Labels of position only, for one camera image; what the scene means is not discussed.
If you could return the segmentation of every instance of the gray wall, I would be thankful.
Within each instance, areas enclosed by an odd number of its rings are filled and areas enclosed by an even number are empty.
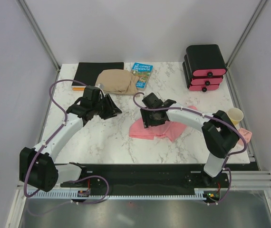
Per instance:
[[[55,79],[15,0],[0,1],[0,228],[18,183],[19,152],[38,137]]]
[[[228,59],[259,0],[26,0],[60,64],[182,61],[191,44]]]
[[[253,132],[259,164],[271,171],[271,1],[233,62],[231,72]]]

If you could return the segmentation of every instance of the pink cloth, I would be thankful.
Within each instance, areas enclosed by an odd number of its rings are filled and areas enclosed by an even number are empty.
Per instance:
[[[168,137],[171,142],[175,141],[185,130],[186,125],[178,122],[166,121],[165,124],[144,128],[143,119],[135,121],[129,129],[129,137],[153,140],[154,137]]]

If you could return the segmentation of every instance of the blue book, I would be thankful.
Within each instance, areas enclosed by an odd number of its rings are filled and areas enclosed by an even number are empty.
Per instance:
[[[138,82],[136,83],[136,87],[138,90],[144,91],[146,88],[146,84],[148,79],[150,78],[151,72],[153,70],[152,65],[135,63],[131,69],[131,73],[135,76],[139,77]]]

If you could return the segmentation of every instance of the mini drawer cabinet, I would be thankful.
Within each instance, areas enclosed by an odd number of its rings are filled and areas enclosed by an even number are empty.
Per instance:
[[[183,71],[190,91],[216,90],[227,69],[218,45],[191,45],[186,49]]]

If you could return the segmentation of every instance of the book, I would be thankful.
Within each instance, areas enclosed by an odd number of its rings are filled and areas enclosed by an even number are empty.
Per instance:
[[[88,86],[95,86],[97,77],[103,70],[112,70],[112,69],[124,69],[124,63],[79,63],[77,67],[77,72],[75,73],[74,80],[85,83]],[[84,86],[72,82],[72,89],[75,91],[83,91]]]
[[[153,70],[152,65],[135,63],[131,69],[131,73],[139,77],[138,82],[136,83],[136,88],[138,90],[144,91],[150,78],[151,72]]]

